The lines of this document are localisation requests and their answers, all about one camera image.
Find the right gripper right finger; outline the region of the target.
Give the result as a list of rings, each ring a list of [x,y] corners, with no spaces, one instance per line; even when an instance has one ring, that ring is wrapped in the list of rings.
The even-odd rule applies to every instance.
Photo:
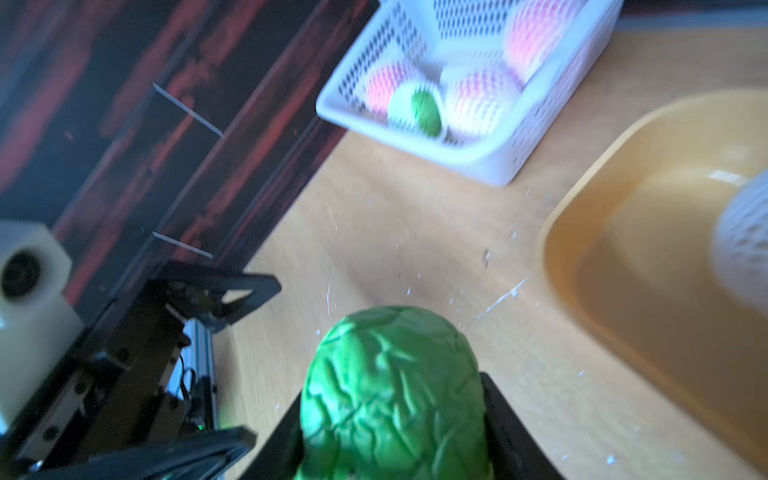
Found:
[[[485,428],[493,477],[501,480],[563,480],[501,393],[480,373],[486,406]]]

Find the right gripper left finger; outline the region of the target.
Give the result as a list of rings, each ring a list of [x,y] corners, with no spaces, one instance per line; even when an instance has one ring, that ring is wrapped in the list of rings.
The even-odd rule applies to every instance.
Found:
[[[300,422],[301,395],[298,394],[281,421],[264,443],[241,480],[291,480],[303,461]]]

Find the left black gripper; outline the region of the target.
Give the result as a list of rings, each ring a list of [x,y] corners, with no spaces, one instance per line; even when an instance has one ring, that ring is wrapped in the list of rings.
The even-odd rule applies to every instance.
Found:
[[[1,471],[26,479],[217,479],[256,445],[245,427],[182,438],[169,392],[184,321],[234,325],[282,290],[273,275],[170,261],[67,352],[1,441]]]

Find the green apple netted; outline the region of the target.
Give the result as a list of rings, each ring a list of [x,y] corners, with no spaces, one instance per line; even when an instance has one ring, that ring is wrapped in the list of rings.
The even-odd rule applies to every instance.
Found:
[[[433,140],[447,135],[443,93],[426,80],[408,80],[398,86],[388,105],[388,126]]]

